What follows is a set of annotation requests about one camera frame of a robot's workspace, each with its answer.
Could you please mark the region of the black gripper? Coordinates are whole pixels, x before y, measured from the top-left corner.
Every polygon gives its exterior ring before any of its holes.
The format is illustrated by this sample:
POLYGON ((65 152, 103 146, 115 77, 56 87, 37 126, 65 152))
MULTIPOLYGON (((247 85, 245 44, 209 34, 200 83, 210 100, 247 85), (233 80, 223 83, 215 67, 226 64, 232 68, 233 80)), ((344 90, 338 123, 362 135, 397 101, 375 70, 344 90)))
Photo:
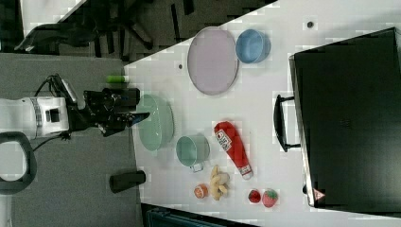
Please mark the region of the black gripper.
POLYGON ((98 128, 104 137, 108 137, 150 116, 150 113, 136 112, 140 101, 137 88, 84 91, 83 100, 82 109, 77 104, 67 105, 69 132, 98 128))

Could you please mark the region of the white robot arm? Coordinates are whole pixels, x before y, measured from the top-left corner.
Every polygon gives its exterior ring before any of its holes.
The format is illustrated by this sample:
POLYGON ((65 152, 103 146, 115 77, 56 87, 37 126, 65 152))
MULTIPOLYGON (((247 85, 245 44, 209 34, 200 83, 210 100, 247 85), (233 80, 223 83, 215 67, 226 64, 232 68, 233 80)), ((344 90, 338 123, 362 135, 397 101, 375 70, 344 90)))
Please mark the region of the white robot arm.
POLYGON ((57 96, 32 96, 1 100, 1 193, 25 190, 37 175, 35 139, 71 138, 75 131, 97 128, 105 137, 129 128, 150 116, 135 111, 137 89, 85 91, 78 100, 68 91, 57 96))

